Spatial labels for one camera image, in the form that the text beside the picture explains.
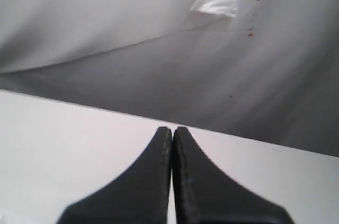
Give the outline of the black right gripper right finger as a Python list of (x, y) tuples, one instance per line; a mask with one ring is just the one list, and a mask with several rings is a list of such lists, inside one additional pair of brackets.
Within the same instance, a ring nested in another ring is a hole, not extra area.
[(293, 223), (285, 208), (241, 186), (178, 127), (172, 146), (177, 223)]

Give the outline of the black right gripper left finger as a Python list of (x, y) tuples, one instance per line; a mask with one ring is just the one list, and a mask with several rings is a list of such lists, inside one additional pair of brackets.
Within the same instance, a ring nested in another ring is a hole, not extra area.
[(167, 223), (171, 156), (172, 132), (159, 127), (129, 168), (68, 206), (58, 223)]

